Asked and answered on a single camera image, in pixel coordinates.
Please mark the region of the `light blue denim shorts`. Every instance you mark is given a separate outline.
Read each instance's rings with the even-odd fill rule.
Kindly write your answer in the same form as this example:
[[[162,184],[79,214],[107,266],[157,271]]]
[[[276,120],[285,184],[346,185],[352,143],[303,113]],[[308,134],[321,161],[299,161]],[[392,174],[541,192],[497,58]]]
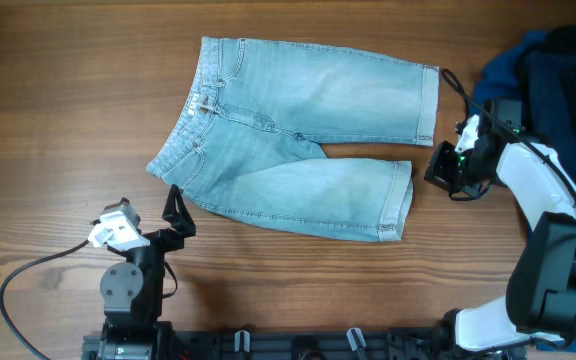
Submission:
[[[190,93],[148,171],[200,208],[337,240],[402,238],[408,160],[327,144],[434,141],[439,70],[379,53],[250,38],[201,42]]]

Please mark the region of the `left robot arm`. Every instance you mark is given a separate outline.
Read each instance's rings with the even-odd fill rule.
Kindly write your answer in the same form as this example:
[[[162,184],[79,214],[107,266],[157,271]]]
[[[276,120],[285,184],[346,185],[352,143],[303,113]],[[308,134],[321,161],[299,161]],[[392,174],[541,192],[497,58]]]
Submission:
[[[164,277],[172,274],[165,260],[169,252],[184,248],[196,234],[181,190],[173,185],[162,212],[169,226],[150,233],[139,229],[141,218],[129,200],[104,208],[88,239],[96,247],[124,258],[107,269],[100,281],[105,321],[101,335],[86,337],[83,359],[186,359],[188,354],[170,322],[161,321]]]

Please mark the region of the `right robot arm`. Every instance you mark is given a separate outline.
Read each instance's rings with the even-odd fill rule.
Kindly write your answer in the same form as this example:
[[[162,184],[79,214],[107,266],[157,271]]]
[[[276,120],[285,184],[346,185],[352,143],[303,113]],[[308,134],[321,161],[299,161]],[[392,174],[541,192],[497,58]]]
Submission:
[[[454,201],[508,188],[530,234],[505,295],[448,312],[435,325],[431,354],[502,358],[526,345],[570,346],[576,340],[576,185],[557,152],[526,134],[518,100],[486,101],[456,132],[458,143],[439,145],[425,180]]]

